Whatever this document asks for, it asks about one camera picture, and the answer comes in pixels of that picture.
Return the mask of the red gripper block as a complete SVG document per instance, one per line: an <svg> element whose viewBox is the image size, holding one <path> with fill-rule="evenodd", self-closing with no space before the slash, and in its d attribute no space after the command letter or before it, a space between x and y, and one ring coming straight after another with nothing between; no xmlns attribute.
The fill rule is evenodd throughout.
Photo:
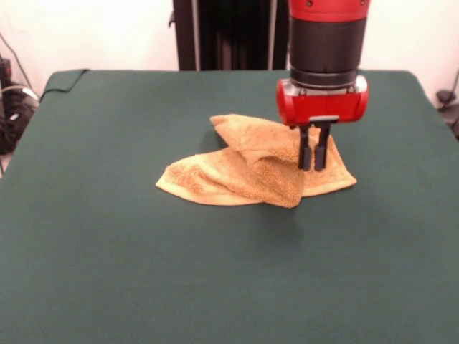
<svg viewBox="0 0 459 344"><path fill-rule="evenodd" d="M369 85L358 75L351 87L337 90L313 90L294 85L289 79L278 81L276 102L281 122L300 127L298 168L311 168L309 124L321 123L318 144L315 147L315 169L326 168L330 123L351 123L360 120L369 101Z"/></svg>

